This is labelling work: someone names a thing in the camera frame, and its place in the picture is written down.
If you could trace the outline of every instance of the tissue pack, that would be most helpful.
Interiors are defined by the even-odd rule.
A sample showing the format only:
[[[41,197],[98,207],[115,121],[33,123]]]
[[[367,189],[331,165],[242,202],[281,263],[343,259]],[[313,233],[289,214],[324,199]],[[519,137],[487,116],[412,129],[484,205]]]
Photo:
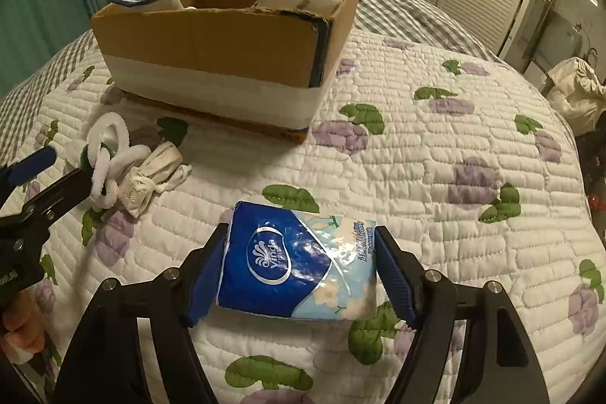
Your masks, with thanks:
[[[217,304],[272,317],[376,315],[376,222],[238,202]]]

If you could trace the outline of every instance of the open brown box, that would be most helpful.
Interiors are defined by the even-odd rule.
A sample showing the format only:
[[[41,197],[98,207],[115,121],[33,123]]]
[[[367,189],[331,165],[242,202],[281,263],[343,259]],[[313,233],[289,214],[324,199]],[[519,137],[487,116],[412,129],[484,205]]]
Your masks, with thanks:
[[[343,0],[329,18],[252,8],[255,1],[181,0],[196,10],[127,13],[109,4],[91,23],[123,90],[304,135],[358,0]]]

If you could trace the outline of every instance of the quilt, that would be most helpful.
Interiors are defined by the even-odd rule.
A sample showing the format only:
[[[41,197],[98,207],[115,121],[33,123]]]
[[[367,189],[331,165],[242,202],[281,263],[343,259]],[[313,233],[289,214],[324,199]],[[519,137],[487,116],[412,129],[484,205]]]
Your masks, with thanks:
[[[100,52],[89,51],[44,98],[17,151],[23,159],[52,146],[56,164],[16,190],[2,214],[20,211],[69,172],[65,145],[108,111],[123,116],[133,144],[174,142],[193,172],[137,221],[87,200],[54,224],[42,258],[47,276],[33,291],[55,371],[102,280],[142,282],[180,265],[238,200],[374,218],[451,281],[498,280],[529,333],[553,404],[567,401],[604,348],[606,253],[572,135],[505,64],[352,30],[308,139],[294,145],[131,101]],[[190,334],[219,402],[383,403],[413,332],[378,291],[383,330],[358,343],[350,334],[367,330],[361,322],[215,306]],[[151,395],[166,402],[150,329],[141,322],[140,330]],[[440,404],[452,395],[463,342],[457,324]]]

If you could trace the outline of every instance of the bed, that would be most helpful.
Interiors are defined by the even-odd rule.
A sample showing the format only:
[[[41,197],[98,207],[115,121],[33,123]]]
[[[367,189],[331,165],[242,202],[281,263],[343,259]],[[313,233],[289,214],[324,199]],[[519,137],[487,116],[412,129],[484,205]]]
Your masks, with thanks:
[[[19,211],[26,197],[64,175],[65,145],[107,111],[147,139],[181,129],[171,140],[193,165],[186,183],[155,198],[137,222],[120,212],[94,219],[85,201],[55,224],[44,250],[55,276],[34,289],[47,316],[54,372],[103,279],[151,279],[203,245],[236,201],[279,206],[281,193],[294,188],[322,213],[376,218],[401,248],[453,282],[499,280],[529,333],[551,402],[569,400],[606,343],[606,252],[591,224],[566,123],[522,76],[420,0],[361,0],[342,57],[347,63],[300,147],[125,98],[90,33],[13,90],[0,108],[3,160],[22,159],[44,144],[59,158],[17,190],[3,214]],[[352,145],[333,139],[360,125],[341,112],[357,103],[373,105],[384,125],[358,129]],[[250,160],[236,162],[244,151]],[[378,306],[385,310],[386,302],[380,289]],[[190,334],[221,403],[269,398],[272,389],[261,381],[238,387],[227,377],[233,362],[258,355],[311,377],[311,388],[281,387],[284,402],[301,402],[305,394],[316,404],[381,403],[412,334],[398,321],[381,338],[377,358],[361,362],[348,348],[350,326],[215,308]],[[457,325],[440,404],[453,392],[463,334]],[[166,402],[145,324],[141,339],[152,397]]]

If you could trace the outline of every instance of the human hand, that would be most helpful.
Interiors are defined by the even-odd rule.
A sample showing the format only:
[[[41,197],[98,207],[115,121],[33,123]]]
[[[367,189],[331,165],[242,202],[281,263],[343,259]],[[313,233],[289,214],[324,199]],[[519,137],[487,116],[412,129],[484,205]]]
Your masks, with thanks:
[[[9,331],[0,337],[0,349],[8,354],[10,345],[29,353],[40,353],[44,349],[44,327],[42,315],[28,291],[19,291],[17,297],[2,313],[2,322]]]

